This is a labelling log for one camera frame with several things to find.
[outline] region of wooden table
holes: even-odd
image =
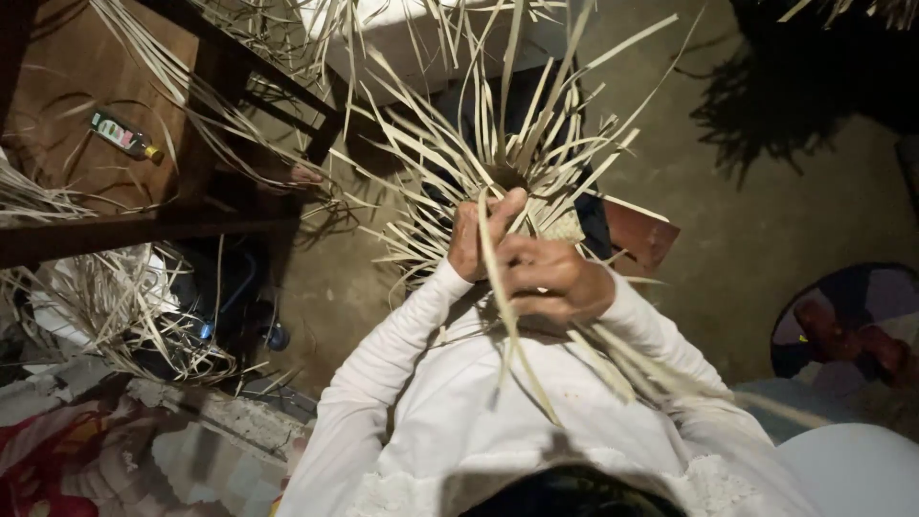
[[[228,59],[225,48],[199,40],[145,6],[132,0],[124,0],[124,5],[226,98],[242,96],[251,68],[232,56]],[[143,61],[119,43],[87,0],[6,0],[0,6],[3,146],[21,159],[20,171],[40,185],[98,196],[82,204],[104,214],[0,228],[0,269],[155,240],[254,232],[299,221],[292,209],[265,213],[234,207],[240,210],[226,212],[205,204],[217,158],[187,122],[185,112],[153,84],[158,82]],[[88,134],[91,110],[83,108],[91,101],[148,132],[166,153],[164,161],[133,161]],[[194,102],[191,107],[200,108]],[[335,121],[331,114],[327,111],[326,119]],[[328,136],[323,136],[322,145],[331,145],[334,137]],[[176,147],[175,161],[167,151],[168,139]],[[168,201],[156,211],[124,213]],[[279,202],[278,207],[291,203]]]

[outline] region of lace trim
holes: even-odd
[[[613,449],[545,461],[533,453],[487,454],[467,458],[456,472],[416,478],[406,472],[364,475],[347,517],[451,517],[488,499],[510,483],[556,465],[584,463],[615,473],[634,488],[669,499],[691,516],[714,516],[759,494],[746,479],[730,474],[721,456],[700,456],[682,476],[653,472]]]

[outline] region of wooden board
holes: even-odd
[[[198,52],[194,36],[132,1],[125,0],[124,5],[173,54],[194,66]],[[5,9],[0,7],[0,17]],[[16,59],[5,54],[0,48],[0,60]],[[37,8],[2,140],[23,160],[23,173],[45,187],[70,186],[128,207],[165,201],[175,179],[165,131],[178,147],[186,116],[154,89],[151,81],[156,79],[143,61],[132,59],[133,54],[122,47],[87,0],[48,0]],[[87,135],[91,111],[61,117],[90,100],[150,134],[153,144],[166,153],[163,163],[133,161],[97,136]],[[82,143],[85,147],[77,152]],[[67,168],[72,170],[64,167],[68,157]],[[102,201],[85,204],[103,213],[118,211]]]

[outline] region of white foam box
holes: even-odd
[[[313,1],[301,8],[301,15],[307,28],[310,27],[310,20],[313,17],[316,18],[310,34],[314,40],[320,37],[325,18],[324,11],[317,12],[314,9],[317,3]],[[454,13],[456,13],[457,3],[458,0],[440,0],[440,4],[446,11],[454,10]],[[512,6],[513,3],[514,0],[505,0],[506,6]],[[496,0],[466,0],[465,7],[476,37],[482,34],[492,11],[472,9],[496,4]],[[582,4],[583,0],[572,1],[572,18],[577,17]],[[448,51],[448,65],[444,65],[442,50],[440,50],[439,22],[425,7],[427,5],[426,0],[360,0],[357,2],[357,18],[361,22],[364,44],[368,48],[371,46],[376,48],[385,57],[393,71],[407,85],[421,94],[437,92],[443,89],[451,79],[465,77],[470,65],[469,42],[465,37],[457,41],[457,62],[453,63],[452,52]],[[539,17],[538,21],[534,22],[529,16],[525,16],[524,38],[515,60],[515,71],[544,66],[549,56],[557,60],[564,57],[567,50],[566,8],[554,7],[547,14],[556,21]],[[451,20],[457,18],[456,14],[450,17]],[[503,9],[495,19],[492,32],[485,42],[485,71],[488,77],[500,76],[504,70],[505,50],[510,37],[512,18],[513,9]],[[425,69],[419,66],[410,27],[414,32]],[[455,29],[448,30],[455,36]],[[350,82],[351,64],[347,47],[345,37],[340,33],[334,34],[329,42],[325,62],[338,75]],[[364,88],[360,86],[360,83],[363,83],[378,105],[394,102],[395,96],[370,75],[372,70],[380,77],[386,78],[373,59],[369,55],[364,55],[357,34],[355,34],[354,47],[354,68],[358,80],[356,93],[363,98],[367,97]]]

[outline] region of white cloth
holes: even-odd
[[[672,321],[610,274],[617,295],[605,324],[645,354],[725,388]],[[278,516],[453,516],[564,463],[592,465],[690,515],[817,514],[750,414],[691,397],[659,409],[623,405],[562,339],[525,336],[521,345],[564,429],[528,399],[531,389],[517,368],[494,400],[501,337],[462,338],[482,326],[475,309],[450,324],[448,345],[428,350],[415,365],[470,288],[444,261],[361,341],[323,391]],[[387,408],[412,373],[384,447]]]

